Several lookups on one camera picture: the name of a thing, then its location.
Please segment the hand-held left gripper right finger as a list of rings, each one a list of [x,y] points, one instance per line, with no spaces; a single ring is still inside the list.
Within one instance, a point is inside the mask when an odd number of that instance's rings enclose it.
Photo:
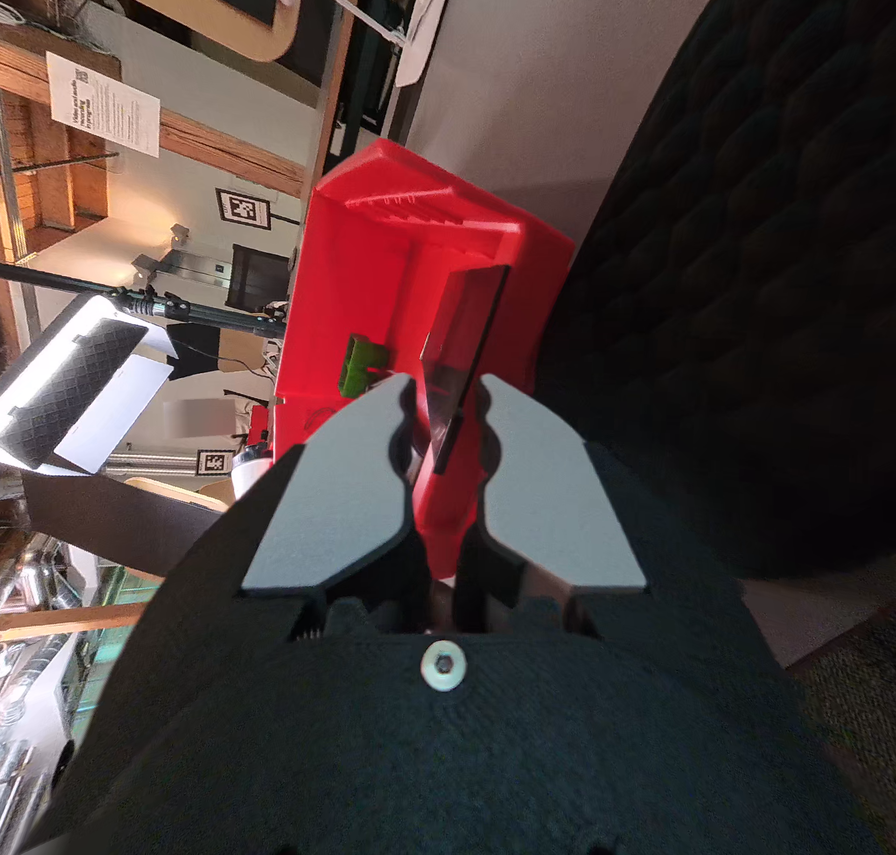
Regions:
[[[476,395],[484,477],[458,594],[566,607],[580,595],[644,592],[644,570],[581,436],[496,375],[482,375]]]

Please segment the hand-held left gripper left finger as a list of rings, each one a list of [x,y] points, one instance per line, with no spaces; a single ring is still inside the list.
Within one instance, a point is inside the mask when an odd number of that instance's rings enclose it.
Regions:
[[[244,593],[325,588],[407,535],[414,413],[414,378],[393,374],[308,438],[245,573]]]

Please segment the black rectangular plate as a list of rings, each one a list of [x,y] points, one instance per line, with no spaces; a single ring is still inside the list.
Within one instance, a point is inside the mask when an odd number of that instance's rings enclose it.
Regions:
[[[446,279],[421,351],[433,473],[443,475],[464,420],[464,403],[510,267],[456,270]]]

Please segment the red plastic bin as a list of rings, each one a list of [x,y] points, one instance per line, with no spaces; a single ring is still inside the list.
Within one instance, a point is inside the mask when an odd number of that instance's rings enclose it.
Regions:
[[[338,381],[350,334],[389,349],[382,376],[417,384],[413,441],[423,454],[414,518],[432,575],[455,575],[476,515],[480,428],[476,382],[493,374],[529,394],[543,331],[574,241],[530,213],[386,139],[322,178],[311,196],[273,409],[275,459],[351,403]],[[443,475],[433,473],[421,351],[446,279],[507,265],[509,274],[464,403]]]

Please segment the white cup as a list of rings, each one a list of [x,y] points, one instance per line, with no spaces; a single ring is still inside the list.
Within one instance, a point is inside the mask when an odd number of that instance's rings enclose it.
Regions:
[[[273,451],[266,442],[248,446],[233,458],[230,480],[234,500],[240,500],[252,486],[270,470],[274,462]]]

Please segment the green plastic part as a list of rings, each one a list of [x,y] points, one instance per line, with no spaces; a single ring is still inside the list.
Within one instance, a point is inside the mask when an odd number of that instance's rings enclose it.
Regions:
[[[374,386],[387,369],[389,349],[362,334],[350,334],[338,381],[341,397],[357,399]]]

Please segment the black light stand pole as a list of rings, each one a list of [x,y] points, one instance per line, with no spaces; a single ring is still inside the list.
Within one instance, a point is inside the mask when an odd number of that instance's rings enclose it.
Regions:
[[[1,265],[1,279],[54,291],[102,296],[111,301],[118,310],[135,317],[161,317],[177,322],[192,322],[219,329],[252,333],[264,339],[282,340],[287,329],[285,321],[275,317],[234,312],[193,303],[171,292],[159,294],[151,285],[136,291],[6,263]]]

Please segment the black monitor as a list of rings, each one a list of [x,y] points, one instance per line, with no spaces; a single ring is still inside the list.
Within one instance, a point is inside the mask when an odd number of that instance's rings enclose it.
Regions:
[[[261,313],[271,303],[287,301],[290,259],[234,243],[226,307]]]

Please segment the studio light panel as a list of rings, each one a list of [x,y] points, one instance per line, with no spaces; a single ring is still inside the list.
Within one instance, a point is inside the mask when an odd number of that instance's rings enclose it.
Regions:
[[[47,476],[96,474],[168,379],[163,326],[98,294],[71,301],[2,373],[1,463]]]

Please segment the black quilted cushion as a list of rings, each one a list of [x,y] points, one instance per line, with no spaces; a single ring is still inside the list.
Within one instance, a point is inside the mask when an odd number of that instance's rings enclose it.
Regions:
[[[742,577],[894,553],[895,0],[709,0],[535,397]]]

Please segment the white paper notice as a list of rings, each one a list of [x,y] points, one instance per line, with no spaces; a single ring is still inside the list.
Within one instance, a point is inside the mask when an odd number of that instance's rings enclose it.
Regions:
[[[54,121],[142,155],[160,155],[160,100],[60,55],[47,53],[46,65]]]

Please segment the silver ventilation duct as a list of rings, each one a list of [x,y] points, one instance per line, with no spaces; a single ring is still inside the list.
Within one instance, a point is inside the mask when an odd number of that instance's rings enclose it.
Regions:
[[[2,619],[90,606],[98,587],[98,559],[89,552],[40,533],[2,534]]]

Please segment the wooden post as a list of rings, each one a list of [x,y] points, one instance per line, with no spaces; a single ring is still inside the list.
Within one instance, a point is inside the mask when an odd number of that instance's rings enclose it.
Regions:
[[[45,58],[6,42],[1,43],[1,85],[18,97],[50,104]],[[166,108],[161,110],[160,147],[296,199],[303,192],[303,166]]]

